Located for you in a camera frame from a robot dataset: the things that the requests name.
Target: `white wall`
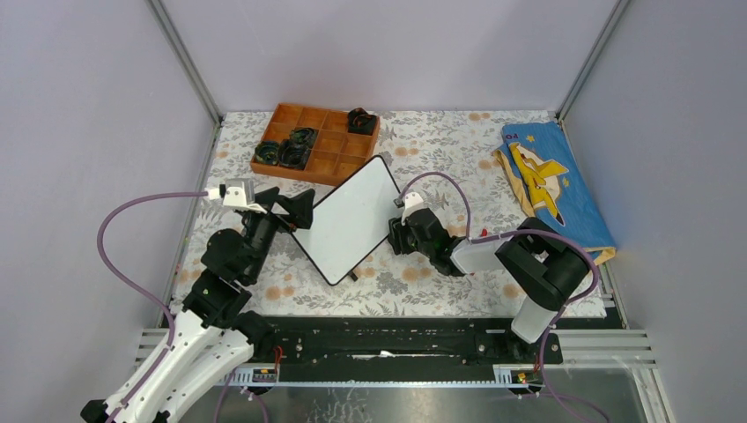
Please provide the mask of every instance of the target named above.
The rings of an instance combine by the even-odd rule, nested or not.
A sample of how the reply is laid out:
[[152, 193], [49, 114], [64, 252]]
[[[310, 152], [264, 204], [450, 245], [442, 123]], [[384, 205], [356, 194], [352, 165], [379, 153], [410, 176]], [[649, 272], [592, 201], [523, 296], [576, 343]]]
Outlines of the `white wall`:
[[223, 112], [555, 110], [615, 0], [166, 0]]
[[[0, 420], [77, 422], [156, 309], [112, 276], [118, 204], [189, 190], [211, 122], [145, 2], [0, 2]], [[187, 200], [125, 212], [113, 261], [161, 296]]]
[[567, 120], [678, 422], [744, 421], [747, 3], [637, 0]]

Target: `patterned mat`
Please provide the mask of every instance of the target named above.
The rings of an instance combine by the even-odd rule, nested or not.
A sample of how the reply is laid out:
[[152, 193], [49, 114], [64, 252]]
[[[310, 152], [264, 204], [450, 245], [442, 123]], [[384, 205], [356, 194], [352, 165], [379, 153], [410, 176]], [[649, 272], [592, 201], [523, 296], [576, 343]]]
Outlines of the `patterned mat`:
[[[524, 219], [503, 169], [491, 152], [501, 143], [506, 123], [548, 122], [544, 111], [514, 112], [381, 112], [381, 130], [374, 154], [389, 165], [401, 188], [426, 171], [440, 170], [454, 177], [470, 201], [472, 236], [483, 229], [494, 234], [515, 228]], [[226, 115], [216, 143], [206, 186], [247, 177], [255, 190], [278, 186], [286, 195], [316, 189], [318, 201], [331, 191], [326, 185], [253, 174], [249, 161], [270, 120], [270, 112]], [[456, 191], [438, 177], [414, 187], [451, 234], [465, 233], [466, 209]], [[239, 215], [217, 202], [201, 200], [171, 301], [173, 311], [189, 293], [204, 266], [200, 256], [208, 238], [221, 228], [241, 230]], [[423, 256], [394, 256], [384, 242], [358, 267], [356, 282], [329, 286], [287, 234], [278, 234], [270, 249], [248, 308], [262, 315], [421, 315], [514, 316], [525, 294], [506, 271], [479, 272], [447, 278]], [[587, 279], [579, 290], [588, 286]], [[604, 317], [597, 291], [573, 304], [566, 316]]]

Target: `towel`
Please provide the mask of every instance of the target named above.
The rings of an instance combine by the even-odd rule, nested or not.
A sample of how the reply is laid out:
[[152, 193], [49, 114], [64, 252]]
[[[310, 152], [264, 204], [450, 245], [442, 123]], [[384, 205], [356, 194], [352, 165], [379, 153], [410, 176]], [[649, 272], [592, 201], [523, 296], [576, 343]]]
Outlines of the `towel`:
[[615, 243], [588, 192], [566, 136], [554, 122], [508, 124], [495, 158], [506, 170], [521, 208], [578, 242], [596, 264], [615, 255]]

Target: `wooden compartment tray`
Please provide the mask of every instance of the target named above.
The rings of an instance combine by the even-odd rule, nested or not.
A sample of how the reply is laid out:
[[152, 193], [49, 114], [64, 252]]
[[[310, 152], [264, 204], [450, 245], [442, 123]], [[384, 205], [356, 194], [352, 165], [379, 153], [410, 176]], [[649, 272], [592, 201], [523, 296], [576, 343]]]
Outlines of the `wooden compartment tray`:
[[347, 112], [280, 103], [261, 141], [269, 139], [280, 143], [288, 138], [292, 130], [317, 130], [306, 167], [298, 170], [265, 165], [258, 163], [254, 156], [249, 165], [256, 174], [337, 186], [371, 158], [379, 136], [379, 124], [380, 119], [377, 118], [371, 135], [353, 134], [347, 130]]

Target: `white board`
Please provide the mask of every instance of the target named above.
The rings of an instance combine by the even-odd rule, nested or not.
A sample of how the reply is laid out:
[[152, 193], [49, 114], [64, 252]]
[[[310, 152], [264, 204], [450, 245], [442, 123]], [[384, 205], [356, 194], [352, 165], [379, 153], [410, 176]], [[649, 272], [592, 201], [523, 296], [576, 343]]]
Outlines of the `white board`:
[[337, 285], [386, 239], [388, 221], [402, 216], [398, 195], [384, 159], [374, 156], [314, 206], [310, 229], [292, 236], [327, 283]]

